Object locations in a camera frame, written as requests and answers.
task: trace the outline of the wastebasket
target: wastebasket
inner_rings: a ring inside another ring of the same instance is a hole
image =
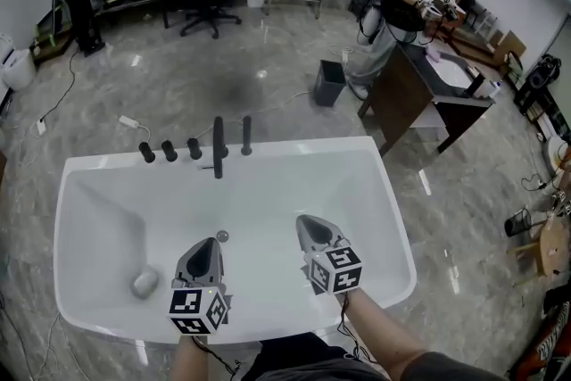
[[[313,88],[315,103],[321,106],[333,106],[346,84],[345,72],[339,62],[321,61]]]

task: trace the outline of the black trash can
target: black trash can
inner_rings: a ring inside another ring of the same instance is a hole
[[[346,84],[343,65],[339,62],[321,61],[313,88],[315,103],[321,106],[333,106]]]
[[[532,216],[527,208],[523,208],[507,219],[503,225],[507,236],[522,234],[532,227]]]

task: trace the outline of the countertop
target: countertop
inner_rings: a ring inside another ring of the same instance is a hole
[[[434,102],[443,102],[447,104],[462,104],[487,107],[493,104],[493,99],[488,97],[478,99],[475,97],[465,97],[464,89],[447,85],[436,73],[430,62],[426,58],[425,48],[417,45],[397,44],[400,46],[404,54],[409,58],[412,65],[417,69],[418,74],[426,83],[428,89],[434,96]],[[463,69],[468,63],[461,57],[452,54],[441,54],[443,59],[456,62]]]

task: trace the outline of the faucet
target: faucet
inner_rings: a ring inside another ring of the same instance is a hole
[[[222,178],[222,159],[228,156],[228,148],[224,144],[224,121],[220,116],[214,118],[212,137],[212,156],[214,160],[214,177]]]

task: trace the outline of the sink drain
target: sink drain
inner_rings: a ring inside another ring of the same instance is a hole
[[[226,243],[229,238],[230,235],[226,230],[221,230],[218,234],[216,234],[216,239],[221,243]]]

